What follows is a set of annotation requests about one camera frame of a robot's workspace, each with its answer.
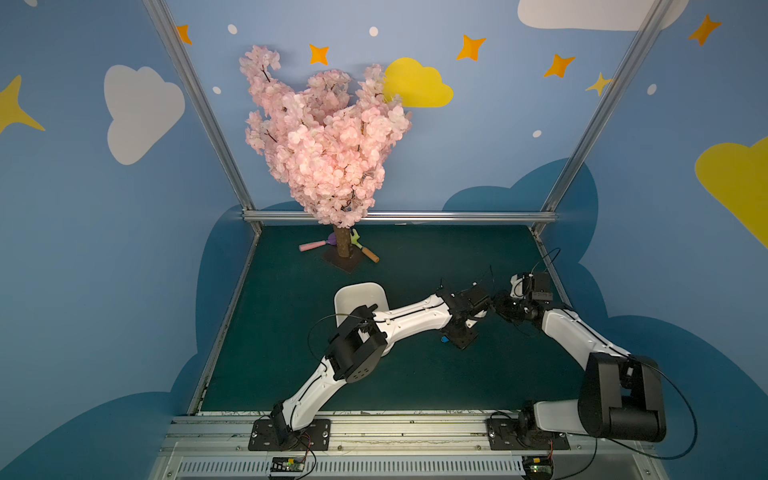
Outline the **white storage box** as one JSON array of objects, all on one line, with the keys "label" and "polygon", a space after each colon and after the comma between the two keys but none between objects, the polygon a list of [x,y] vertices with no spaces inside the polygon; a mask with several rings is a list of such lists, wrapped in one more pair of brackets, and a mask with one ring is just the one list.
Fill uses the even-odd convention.
[{"label": "white storage box", "polygon": [[374,282],[348,285],[339,289],[334,296],[336,325],[340,326],[348,314],[361,306],[377,305],[376,311],[390,309],[384,288]]}]

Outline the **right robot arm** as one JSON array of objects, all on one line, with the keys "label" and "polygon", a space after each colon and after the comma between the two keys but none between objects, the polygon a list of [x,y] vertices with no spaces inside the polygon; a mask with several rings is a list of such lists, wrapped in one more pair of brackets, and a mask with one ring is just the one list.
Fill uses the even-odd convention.
[{"label": "right robot arm", "polygon": [[590,327],[568,304],[556,302],[546,272],[518,273],[494,296],[503,319],[528,322],[582,368],[578,397],[537,401],[521,411],[518,431],[570,433],[611,440],[660,442],[666,412],[658,364],[636,357]]}]

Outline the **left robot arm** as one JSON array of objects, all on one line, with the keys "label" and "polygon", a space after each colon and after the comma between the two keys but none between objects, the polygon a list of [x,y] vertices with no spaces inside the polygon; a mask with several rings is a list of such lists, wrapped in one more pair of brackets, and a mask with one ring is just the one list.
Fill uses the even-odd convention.
[{"label": "left robot arm", "polygon": [[315,415],[343,386],[369,376],[394,345],[413,335],[435,330],[459,349],[474,339],[474,325],[491,307],[491,298],[475,284],[463,291],[444,287],[426,299],[395,310],[359,305],[342,314],[323,356],[309,379],[270,413],[280,436],[309,426]]}]

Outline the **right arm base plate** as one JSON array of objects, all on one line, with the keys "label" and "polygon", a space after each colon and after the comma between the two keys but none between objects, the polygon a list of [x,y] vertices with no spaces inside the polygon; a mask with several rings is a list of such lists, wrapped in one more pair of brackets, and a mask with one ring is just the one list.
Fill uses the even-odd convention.
[{"label": "right arm base plate", "polygon": [[548,432],[533,424],[520,425],[517,418],[492,416],[485,420],[490,448],[494,451],[567,451],[570,444],[562,433]]}]

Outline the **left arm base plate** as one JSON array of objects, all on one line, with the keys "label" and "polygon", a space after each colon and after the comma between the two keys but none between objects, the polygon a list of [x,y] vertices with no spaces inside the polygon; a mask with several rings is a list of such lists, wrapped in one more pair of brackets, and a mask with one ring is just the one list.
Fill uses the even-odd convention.
[{"label": "left arm base plate", "polygon": [[313,420],[307,427],[290,430],[280,421],[264,418],[253,423],[247,448],[249,451],[298,451],[309,447],[312,451],[327,451],[332,422]]}]

